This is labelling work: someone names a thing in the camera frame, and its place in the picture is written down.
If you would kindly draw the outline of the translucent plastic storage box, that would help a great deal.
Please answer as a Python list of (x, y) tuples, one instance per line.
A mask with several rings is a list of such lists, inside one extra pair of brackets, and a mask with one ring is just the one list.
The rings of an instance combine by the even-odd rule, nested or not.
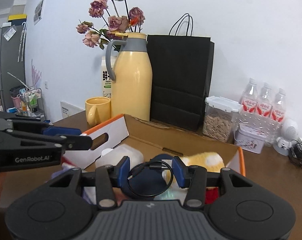
[(95, 161), (95, 167), (98, 168), (104, 165), (113, 165), (116, 166), (123, 157), (129, 157), (130, 159), (130, 168), (133, 168), (144, 162), (143, 154), (127, 144), (123, 144), (113, 148), (111, 152), (105, 156), (100, 156)]

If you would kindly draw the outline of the red fabric rose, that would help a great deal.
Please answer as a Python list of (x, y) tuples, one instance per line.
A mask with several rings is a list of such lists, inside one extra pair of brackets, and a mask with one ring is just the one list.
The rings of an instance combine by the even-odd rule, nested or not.
[(214, 203), (219, 198), (218, 187), (207, 187), (204, 203), (206, 205)]

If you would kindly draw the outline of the yellow white plush toy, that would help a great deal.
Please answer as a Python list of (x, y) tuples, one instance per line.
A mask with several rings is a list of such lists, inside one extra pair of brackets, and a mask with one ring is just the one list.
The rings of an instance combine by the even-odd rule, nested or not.
[[(184, 165), (192, 166), (197, 165), (207, 169), (208, 172), (217, 172), (219, 173), (222, 168), (225, 167), (222, 157), (216, 152), (203, 152), (191, 156), (180, 157)], [(168, 184), (171, 179), (171, 173), (169, 170), (164, 170), (162, 172), (162, 177), (165, 182)], [(174, 178), (170, 186), (175, 190), (183, 190), (179, 188), (176, 179)]]

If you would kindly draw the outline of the navy zip pouch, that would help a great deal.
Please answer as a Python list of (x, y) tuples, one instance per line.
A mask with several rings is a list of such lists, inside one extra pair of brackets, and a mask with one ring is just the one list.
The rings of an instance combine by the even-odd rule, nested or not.
[(168, 189), (168, 184), (162, 177), (164, 170), (171, 167), (172, 156), (159, 154), (150, 161), (141, 163), (133, 167), (127, 177), (127, 185), (122, 188), (122, 192), (132, 199), (149, 200), (162, 194)]

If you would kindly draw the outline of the purple drawstring cloth bag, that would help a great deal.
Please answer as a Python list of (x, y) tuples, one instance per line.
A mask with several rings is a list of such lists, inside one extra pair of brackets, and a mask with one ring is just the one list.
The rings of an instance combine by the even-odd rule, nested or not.
[[(54, 172), (51, 175), (51, 179), (54, 179), (61, 174), (64, 174), (67, 170), (60, 170)], [(85, 199), (89, 204), (96, 205), (96, 190), (94, 187), (84, 187), (82, 198)]]

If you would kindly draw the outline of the red cardboard box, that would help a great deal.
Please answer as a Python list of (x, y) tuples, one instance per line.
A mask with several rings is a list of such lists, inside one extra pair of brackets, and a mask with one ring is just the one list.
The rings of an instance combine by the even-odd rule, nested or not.
[(71, 168), (65, 174), (77, 181), (77, 193), (69, 193), (68, 198), (82, 200), (86, 204), (88, 202), (82, 198), (84, 187), (95, 188), (95, 161), (105, 148), (116, 148), (127, 144), (143, 154), (144, 162), (163, 153), (172, 158), (180, 158), (203, 152), (216, 152), (225, 164), (219, 173), (207, 171), (206, 188), (218, 187), (219, 198), (212, 204), (204, 204), (204, 209), (186, 209), (179, 200), (132, 199), (121, 189), (113, 188), (117, 207), (99, 209), (96, 204), (99, 211), (133, 207), (156, 211), (166, 207), (176, 207), (200, 212), (229, 211), (234, 213), (240, 206), (254, 198), (255, 188), (253, 183), (244, 176), (244, 156), (237, 146), (206, 139), (171, 127), (161, 127), (127, 114), (118, 115), (95, 127), (87, 127), (81, 132), (82, 136), (89, 136), (92, 139), (91, 148), (79, 151), (66, 150), (62, 159), (71, 164)]

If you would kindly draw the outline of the small printed tin box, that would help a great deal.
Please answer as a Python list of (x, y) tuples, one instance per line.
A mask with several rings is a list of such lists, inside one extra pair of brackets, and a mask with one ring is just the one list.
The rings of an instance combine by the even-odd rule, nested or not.
[(260, 154), (266, 141), (265, 133), (247, 124), (239, 124), (234, 132), (234, 144), (243, 150)]

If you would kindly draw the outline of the clear snack container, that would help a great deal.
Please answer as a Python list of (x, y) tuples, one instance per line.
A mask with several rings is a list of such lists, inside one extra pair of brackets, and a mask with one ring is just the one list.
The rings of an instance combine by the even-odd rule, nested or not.
[(233, 130), (234, 121), (242, 111), (242, 105), (220, 96), (207, 97), (205, 104), (202, 133), (207, 137), (227, 142)]

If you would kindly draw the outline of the yellow ceramic mug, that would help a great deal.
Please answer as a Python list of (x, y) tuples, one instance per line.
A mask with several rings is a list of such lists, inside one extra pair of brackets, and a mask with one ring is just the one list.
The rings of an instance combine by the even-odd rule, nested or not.
[(107, 97), (94, 97), (85, 101), (86, 121), (90, 127), (99, 125), (111, 118), (111, 100)]

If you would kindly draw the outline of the white milk carton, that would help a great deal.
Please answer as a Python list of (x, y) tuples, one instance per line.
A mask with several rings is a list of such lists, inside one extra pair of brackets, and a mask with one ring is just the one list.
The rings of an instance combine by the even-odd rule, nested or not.
[(112, 81), (109, 76), (109, 72), (107, 70), (105, 56), (102, 57), (101, 71), (102, 71), (102, 94), (104, 97), (111, 98)]

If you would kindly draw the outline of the water bottle left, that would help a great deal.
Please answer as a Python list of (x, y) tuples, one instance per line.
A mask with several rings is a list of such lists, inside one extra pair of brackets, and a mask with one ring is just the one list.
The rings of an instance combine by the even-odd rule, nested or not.
[(240, 100), (240, 104), (243, 106), (243, 110), (248, 113), (254, 113), (257, 107), (257, 84), (254, 79), (250, 78), (248, 85)]

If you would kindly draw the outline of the water bottle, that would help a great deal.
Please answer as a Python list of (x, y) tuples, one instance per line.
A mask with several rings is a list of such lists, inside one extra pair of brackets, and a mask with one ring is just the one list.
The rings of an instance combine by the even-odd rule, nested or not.
[(257, 107), (257, 84), (254, 79), (250, 78), (248, 85), (240, 100), (240, 104), (243, 106), (243, 110), (248, 113), (254, 113)]
[(269, 117), (272, 110), (272, 89), (268, 83), (264, 83), (257, 99), (256, 110), (260, 116)]
[(286, 92), (280, 88), (275, 95), (270, 118), (277, 122), (282, 122), (286, 114)]

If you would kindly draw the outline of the yellow thermos jug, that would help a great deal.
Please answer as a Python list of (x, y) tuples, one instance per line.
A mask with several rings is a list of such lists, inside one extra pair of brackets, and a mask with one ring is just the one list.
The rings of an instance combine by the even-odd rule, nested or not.
[(111, 115), (150, 120), (152, 67), (143, 33), (116, 33), (108, 43), (105, 63), (111, 85)]

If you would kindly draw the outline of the water bottle middle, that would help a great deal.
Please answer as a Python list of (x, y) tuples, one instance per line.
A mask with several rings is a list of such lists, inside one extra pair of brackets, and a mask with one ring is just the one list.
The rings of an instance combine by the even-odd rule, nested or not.
[(269, 117), (272, 110), (272, 89), (268, 83), (264, 83), (257, 99), (256, 110), (260, 116)]

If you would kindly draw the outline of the water bottle right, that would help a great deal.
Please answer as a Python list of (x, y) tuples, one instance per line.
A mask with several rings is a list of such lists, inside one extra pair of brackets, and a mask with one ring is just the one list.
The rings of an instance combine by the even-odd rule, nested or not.
[(277, 122), (282, 122), (286, 114), (286, 92), (280, 88), (275, 95), (270, 118)]

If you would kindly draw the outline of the white robot figurine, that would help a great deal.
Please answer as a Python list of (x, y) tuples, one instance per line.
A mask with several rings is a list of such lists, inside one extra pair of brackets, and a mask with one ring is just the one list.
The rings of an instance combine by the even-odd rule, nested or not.
[(274, 150), (283, 156), (288, 156), (292, 141), (298, 138), (298, 124), (291, 118), (285, 119), (280, 128), (280, 136), (273, 144)]

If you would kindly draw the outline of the black paper bag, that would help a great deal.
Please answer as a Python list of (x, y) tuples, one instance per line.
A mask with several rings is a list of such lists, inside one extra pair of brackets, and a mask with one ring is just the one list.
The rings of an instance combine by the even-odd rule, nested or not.
[(152, 66), (151, 119), (190, 131), (203, 123), (205, 99), (213, 71), (214, 42), (193, 36), (193, 18), (182, 15), (172, 26), (178, 31), (187, 20), (183, 36), (148, 35), (147, 52)]

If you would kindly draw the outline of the dried pink rose bouquet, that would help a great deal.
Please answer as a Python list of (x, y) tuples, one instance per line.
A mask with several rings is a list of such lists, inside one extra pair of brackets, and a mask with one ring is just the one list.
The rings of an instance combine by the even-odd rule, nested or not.
[(76, 26), (77, 33), (83, 35), (83, 44), (90, 48), (104, 49), (111, 41), (121, 40), (118, 33), (140, 33), (146, 20), (139, 7), (129, 9), (127, 0), (93, 0), (88, 13), (91, 18), (104, 22), (101, 28), (89, 21), (81, 21)]

